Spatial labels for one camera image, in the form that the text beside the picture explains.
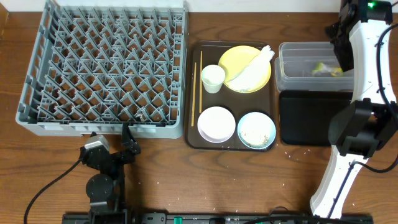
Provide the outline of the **white round bowl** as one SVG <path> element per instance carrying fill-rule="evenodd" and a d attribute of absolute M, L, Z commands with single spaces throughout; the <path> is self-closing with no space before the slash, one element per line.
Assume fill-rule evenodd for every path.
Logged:
<path fill-rule="evenodd" d="M 204 140 L 222 143 L 234 134 L 236 121 L 233 114 L 226 108 L 213 106 L 199 115 L 197 129 Z"/>

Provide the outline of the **white paper cup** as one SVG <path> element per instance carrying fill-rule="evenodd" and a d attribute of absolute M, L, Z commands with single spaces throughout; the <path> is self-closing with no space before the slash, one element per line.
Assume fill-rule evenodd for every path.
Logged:
<path fill-rule="evenodd" d="M 201 80 L 208 93 L 219 92 L 225 80 L 226 74 L 218 65 L 208 65 L 201 72 Z"/>

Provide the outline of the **light blue round bowl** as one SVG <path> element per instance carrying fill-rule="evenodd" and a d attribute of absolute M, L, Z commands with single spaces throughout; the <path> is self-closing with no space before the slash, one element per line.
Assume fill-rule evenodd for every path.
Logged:
<path fill-rule="evenodd" d="M 250 112 L 239 120 L 237 134 L 248 148 L 267 151 L 272 147 L 277 131 L 270 116 L 261 112 Z"/>

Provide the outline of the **green snack wrapper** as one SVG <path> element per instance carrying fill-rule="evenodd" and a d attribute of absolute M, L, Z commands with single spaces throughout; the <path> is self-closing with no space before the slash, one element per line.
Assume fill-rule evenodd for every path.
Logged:
<path fill-rule="evenodd" d="M 342 77 L 343 71 L 339 66 L 318 62 L 312 70 L 313 77 Z"/>

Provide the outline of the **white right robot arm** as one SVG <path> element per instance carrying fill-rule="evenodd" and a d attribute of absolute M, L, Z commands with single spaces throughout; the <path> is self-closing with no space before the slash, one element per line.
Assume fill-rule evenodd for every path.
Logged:
<path fill-rule="evenodd" d="M 389 1 L 342 1 L 338 22 L 325 32 L 344 72 L 354 75 L 351 103 L 331 120 L 328 139 L 331 156 L 321 184 L 310 199 L 316 217 L 339 219 L 349 190 L 367 165 L 397 132 L 397 98 L 391 84 L 389 35 L 397 27 Z"/>

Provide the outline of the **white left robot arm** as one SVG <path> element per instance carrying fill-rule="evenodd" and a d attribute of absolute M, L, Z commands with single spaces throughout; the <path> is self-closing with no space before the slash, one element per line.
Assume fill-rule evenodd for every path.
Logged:
<path fill-rule="evenodd" d="M 126 123 L 122 126 L 121 144 L 122 151 L 110 153 L 108 140 L 93 132 L 80 148 L 81 163 L 99 171 L 86 184 L 90 223 L 130 223 L 125 202 L 124 166 L 135 161 L 141 148 Z"/>

